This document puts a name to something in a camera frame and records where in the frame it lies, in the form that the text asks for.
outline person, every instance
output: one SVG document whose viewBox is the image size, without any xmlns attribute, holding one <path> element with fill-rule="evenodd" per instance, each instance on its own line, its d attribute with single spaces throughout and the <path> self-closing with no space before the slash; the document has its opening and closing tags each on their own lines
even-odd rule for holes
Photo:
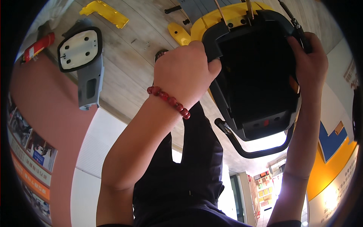
<svg viewBox="0 0 363 227">
<path fill-rule="evenodd" d="M 310 54 L 295 38 L 287 38 L 297 62 L 302 103 L 270 227 L 301 226 L 307 182 L 316 155 L 328 62 L 318 37 L 308 32 L 305 36 L 313 48 Z M 199 41 L 161 54 L 155 63 L 154 86 L 176 97 L 191 114 L 190 119 L 183 119 L 181 163 L 172 161 L 170 131 L 182 117 L 151 94 L 107 154 L 97 226 L 248 226 L 217 208 L 224 188 L 223 149 L 199 99 L 220 70 L 220 60 L 207 63 Z"/>
</svg>

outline hand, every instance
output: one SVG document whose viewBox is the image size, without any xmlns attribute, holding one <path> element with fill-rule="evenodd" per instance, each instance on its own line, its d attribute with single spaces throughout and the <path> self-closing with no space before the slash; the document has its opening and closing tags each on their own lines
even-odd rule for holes
<svg viewBox="0 0 363 227">
<path fill-rule="evenodd" d="M 298 41 L 290 36 L 287 38 L 294 51 L 296 59 L 296 77 L 300 85 L 303 99 L 321 95 L 328 71 L 328 58 L 324 52 L 319 38 L 310 32 L 305 32 L 305 37 L 310 42 L 313 52 L 306 54 Z"/>
<path fill-rule="evenodd" d="M 170 97 L 174 96 L 190 109 L 207 91 L 221 71 L 221 62 L 207 62 L 204 45 L 192 41 L 166 52 L 155 63 L 154 86 L 159 86 Z"/>
</svg>

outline bead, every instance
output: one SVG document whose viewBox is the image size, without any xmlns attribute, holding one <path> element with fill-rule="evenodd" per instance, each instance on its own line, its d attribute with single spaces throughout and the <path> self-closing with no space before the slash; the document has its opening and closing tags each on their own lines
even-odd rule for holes
<svg viewBox="0 0 363 227">
<path fill-rule="evenodd" d="M 186 116 L 188 113 L 189 113 L 189 112 L 188 112 L 188 110 L 187 110 L 186 108 L 184 108 L 184 109 L 182 109 L 182 110 L 180 111 L 180 114 L 181 114 L 182 116 Z"/>
<path fill-rule="evenodd" d="M 185 120 L 188 120 L 190 118 L 190 113 L 188 112 L 187 115 L 183 116 Z"/>
<path fill-rule="evenodd" d="M 177 100 L 175 97 L 170 97 L 168 99 L 168 103 L 171 105 L 171 106 L 175 106 L 177 104 Z"/>
<path fill-rule="evenodd" d="M 154 87 L 152 89 L 152 94 L 155 95 L 155 96 L 158 96 L 160 90 L 161 90 L 160 87 Z"/>
<path fill-rule="evenodd" d="M 153 88 L 154 88 L 154 87 L 148 87 L 148 88 L 147 88 L 147 93 L 148 93 L 148 94 L 151 94 L 151 93 L 152 93 L 152 89 L 153 89 Z"/>
<path fill-rule="evenodd" d="M 160 93 L 159 93 L 159 97 L 160 97 L 162 100 L 167 101 L 167 100 L 168 100 L 168 98 L 169 98 L 169 95 L 168 95 L 168 93 L 166 93 L 166 92 L 160 92 Z"/>
<path fill-rule="evenodd" d="M 180 112 L 180 111 L 182 111 L 183 110 L 183 105 L 182 104 L 180 104 L 180 103 L 178 103 L 176 106 L 175 106 L 175 109 L 176 109 L 176 111 L 178 111 L 178 112 Z"/>
</svg>

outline orange wall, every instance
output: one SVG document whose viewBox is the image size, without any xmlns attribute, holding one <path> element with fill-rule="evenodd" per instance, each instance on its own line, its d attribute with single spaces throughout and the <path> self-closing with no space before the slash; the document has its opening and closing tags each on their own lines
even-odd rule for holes
<svg viewBox="0 0 363 227">
<path fill-rule="evenodd" d="M 324 163 L 321 148 L 318 146 L 314 166 L 307 184 L 308 201 L 312 200 L 325 189 L 344 168 L 357 144 L 356 142 L 352 142 L 348 145 L 348 142 L 349 139 L 347 138 L 326 164 Z"/>
<path fill-rule="evenodd" d="M 29 125 L 58 150 L 50 183 L 50 215 L 52 226 L 71 227 L 74 168 L 96 107 L 80 110 L 77 86 L 42 53 L 37 61 L 15 63 L 10 93 Z"/>
</svg>

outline fire extinguisher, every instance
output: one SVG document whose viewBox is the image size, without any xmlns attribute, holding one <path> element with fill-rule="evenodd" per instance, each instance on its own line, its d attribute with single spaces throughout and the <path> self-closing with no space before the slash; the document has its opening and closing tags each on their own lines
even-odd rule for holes
<svg viewBox="0 0 363 227">
<path fill-rule="evenodd" d="M 49 33 L 40 40 L 33 43 L 28 47 L 23 54 L 23 60 L 21 63 L 26 63 L 30 61 L 35 55 L 39 54 L 44 48 L 52 45 L 54 43 L 54 32 Z"/>
</svg>

